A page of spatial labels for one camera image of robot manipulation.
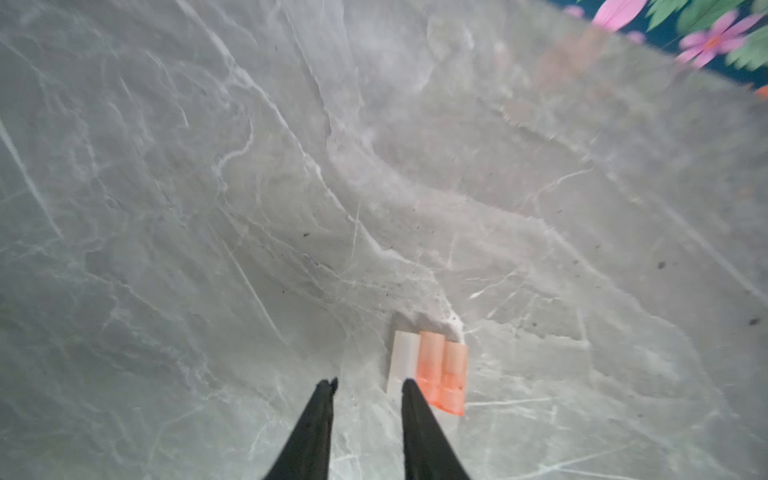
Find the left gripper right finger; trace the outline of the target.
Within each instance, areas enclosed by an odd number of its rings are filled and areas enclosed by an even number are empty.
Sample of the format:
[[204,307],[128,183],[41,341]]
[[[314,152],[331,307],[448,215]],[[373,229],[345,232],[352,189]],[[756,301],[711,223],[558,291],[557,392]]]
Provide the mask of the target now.
[[417,382],[402,386],[401,416],[407,480],[469,480]]

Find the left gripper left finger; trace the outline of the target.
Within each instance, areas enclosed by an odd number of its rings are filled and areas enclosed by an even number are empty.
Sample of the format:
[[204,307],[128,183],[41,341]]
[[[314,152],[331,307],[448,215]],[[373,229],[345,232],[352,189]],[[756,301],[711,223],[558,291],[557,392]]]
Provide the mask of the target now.
[[315,387],[265,480],[327,480],[338,379]]

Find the translucent white cap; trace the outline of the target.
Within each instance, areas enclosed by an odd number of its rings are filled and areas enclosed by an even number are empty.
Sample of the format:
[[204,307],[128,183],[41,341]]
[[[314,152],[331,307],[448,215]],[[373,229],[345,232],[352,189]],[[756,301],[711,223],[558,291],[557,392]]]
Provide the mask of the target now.
[[420,336],[415,333],[396,331],[390,357],[386,394],[389,398],[401,397],[403,383],[416,376]]

